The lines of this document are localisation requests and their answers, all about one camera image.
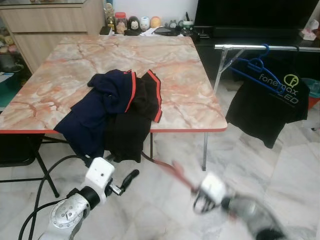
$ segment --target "clothes hanger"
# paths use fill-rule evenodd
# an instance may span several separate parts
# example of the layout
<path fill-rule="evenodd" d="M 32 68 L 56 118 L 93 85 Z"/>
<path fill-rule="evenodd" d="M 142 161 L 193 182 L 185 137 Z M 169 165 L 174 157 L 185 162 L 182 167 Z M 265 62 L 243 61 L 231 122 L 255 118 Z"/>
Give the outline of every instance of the clothes hanger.
<path fill-rule="evenodd" d="M 265 46 L 266 48 L 266 51 L 265 53 L 259 55 L 258 57 L 255 57 L 255 58 L 252 58 L 250 60 L 248 59 L 245 59 L 245 58 L 241 58 L 241 57 L 238 57 L 235 62 L 239 61 L 239 62 L 242 62 L 244 64 L 246 64 L 246 67 L 256 73 L 267 73 L 268 75 L 270 75 L 274 80 L 277 81 L 277 89 L 263 83 L 262 81 L 260 81 L 259 79 L 256 79 L 255 77 L 247 74 L 246 72 L 243 72 L 239 69 L 236 69 L 235 68 L 235 65 L 231 66 L 230 69 L 262 86 L 264 86 L 265 88 L 269 89 L 270 91 L 274 92 L 274 93 L 277 93 L 277 94 L 283 94 L 285 92 L 285 89 L 282 87 L 282 83 L 279 81 L 279 79 L 270 71 L 268 70 L 267 68 L 265 68 L 265 65 L 264 65 L 264 62 L 262 61 L 261 58 L 263 57 L 266 57 L 269 52 L 270 52 L 270 48 L 267 44 L 263 44 L 263 46 Z"/>

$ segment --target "floor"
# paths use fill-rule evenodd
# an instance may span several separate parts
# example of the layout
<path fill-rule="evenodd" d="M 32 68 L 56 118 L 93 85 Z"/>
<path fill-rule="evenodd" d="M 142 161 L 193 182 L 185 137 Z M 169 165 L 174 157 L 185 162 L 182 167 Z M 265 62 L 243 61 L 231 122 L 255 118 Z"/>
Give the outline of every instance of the floor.
<path fill-rule="evenodd" d="M 217 96 L 224 113 L 236 93 L 230 81 L 222 81 Z M 292 239 L 320 239 L 320 130 L 308 124 L 320 123 L 320 104 L 309 112 L 309 122 L 287 124 L 273 149 L 240 129 L 229 125 L 225 132 L 208 136 L 207 171 L 214 172 L 239 193 L 264 202 L 285 226 Z M 158 133 L 154 135 L 156 157 L 178 161 L 193 183 L 206 175 L 201 171 L 203 134 Z M 145 149 L 149 149 L 148 139 Z M 49 168 L 71 155 L 67 144 L 44 144 L 40 154 Z M 133 169 L 140 175 L 122 196 L 111 195 L 104 206 L 95 208 L 84 220 L 76 240 L 250 240 L 240 220 L 220 209 L 197 215 L 195 200 L 181 183 L 143 160 L 115 164 L 115 183 Z M 61 196 L 80 187 L 86 167 L 78 159 L 62 163 L 51 174 Z M 26 167 L 0 168 L 0 179 L 38 177 L 37 162 Z M 32 212 L 39 182 L 0 184 L 0 239 L 18 238 L 25 218 Z M 55 201 L 45 183 L 40 204 Z M 38 214 L 34 239 L 48 224 L 50 207 Z"/>

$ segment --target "blue hanger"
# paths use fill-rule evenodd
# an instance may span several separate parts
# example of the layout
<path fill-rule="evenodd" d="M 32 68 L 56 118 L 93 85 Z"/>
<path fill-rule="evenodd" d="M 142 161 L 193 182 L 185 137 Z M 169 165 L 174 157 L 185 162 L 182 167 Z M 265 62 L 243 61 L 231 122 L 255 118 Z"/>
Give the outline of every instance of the blue hanger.
<path fill-rule="evenodd" d="M 244 59 L 244 58 L 238 58 L 236 61 L 241 61 L 241 62 L 245 62 L 247 63 L 247 67 L 257 73 L 262 73 L 263 71 L 267 72 L 270 76 L 272 76 L 277 82 L 278 82 L 278 87 L 277 89 L 274 89 L 272 87 L 270 87 L 269 85 L 261 82 L 260 80 L 258 79 L 255 79 L 254 77 L 238 70 L 238 69 L 235 69 L 233 66 L 230 67 L 232 71 L 260 84 L 260 85 L 263 85 L 265 88 L 271 90 L 272 92 L 275 92 L 277 94 L 283 94 L 285 92 L 285 89 L 282 86 L 281 82 L 278 80 L 278 78 L 271 72 L 269 71 L 267 68 L 265 68 L 265 65 L 264 65 L 264 62 L 261 60 L 261 58 L 263 57 L 266 57 L 269 52 L 270 52 L 270 48 L 267 44 L 263 44 L 263 46 L 265 46 L 266 48 L 266 52 L 259 55 L 258 57 L 255 57 L 255 58 L 252 58 L 251 60 L 248 60 L 248 59 Z"/>

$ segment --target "black t-shirt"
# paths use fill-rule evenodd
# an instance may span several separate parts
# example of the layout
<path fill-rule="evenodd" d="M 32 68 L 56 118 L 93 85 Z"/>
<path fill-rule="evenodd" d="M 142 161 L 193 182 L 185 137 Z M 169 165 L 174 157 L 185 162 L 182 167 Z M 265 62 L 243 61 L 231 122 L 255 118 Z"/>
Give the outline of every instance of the black t-shirt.
<path fill-rule="evenodd" d="M 246 80 L 234 96 L 226 120 L 246 134 L 261 139 L 266 147 L 272 148 L 286 123 L 307 119 L 310 90 L 283 61 L 265 58 L 263 62 L 280 85 L 268 71 L 255 71 L 248 68 L 245 62 L 236 61 L 232 68 L 252 76 L 272 89 L 282 89 L 283 93 L 273 92 L 237 72 L 234 74 L 235 78 Z"/>

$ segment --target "television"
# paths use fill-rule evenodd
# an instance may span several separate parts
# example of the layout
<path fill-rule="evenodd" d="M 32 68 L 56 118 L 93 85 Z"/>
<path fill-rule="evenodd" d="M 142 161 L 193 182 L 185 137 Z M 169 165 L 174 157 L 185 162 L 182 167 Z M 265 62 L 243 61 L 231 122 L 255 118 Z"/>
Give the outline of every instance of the television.
<path fill-rule="evenodd" d="M 289 37 L 304 28 L 318 1 L 198 0 L 195 26 L 225 37 Z"/>

